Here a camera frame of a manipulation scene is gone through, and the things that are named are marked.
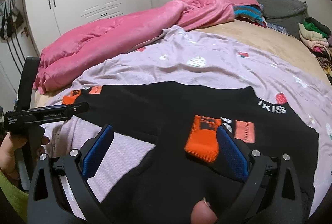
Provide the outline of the person's left hand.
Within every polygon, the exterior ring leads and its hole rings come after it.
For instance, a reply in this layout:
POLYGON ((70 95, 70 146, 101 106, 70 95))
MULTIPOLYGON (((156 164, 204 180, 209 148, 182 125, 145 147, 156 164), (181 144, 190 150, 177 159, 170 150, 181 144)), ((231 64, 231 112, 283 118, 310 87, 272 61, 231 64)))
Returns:
POLYGON ((16 170, 15 152, 27 143, 27 138, 8 132, 1 143, 1 171, 13 182, 20 180, 16 170))

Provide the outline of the person's right hand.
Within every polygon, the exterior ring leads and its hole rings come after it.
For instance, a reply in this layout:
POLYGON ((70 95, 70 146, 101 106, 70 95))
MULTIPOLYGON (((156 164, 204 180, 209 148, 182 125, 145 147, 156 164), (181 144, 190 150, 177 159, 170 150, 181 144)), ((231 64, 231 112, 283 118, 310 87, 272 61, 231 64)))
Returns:
POLYGON ((195 204, 190 219, 191 224, 214 224, 218 220, 206 198, 202 198, 201 201, 195 204))

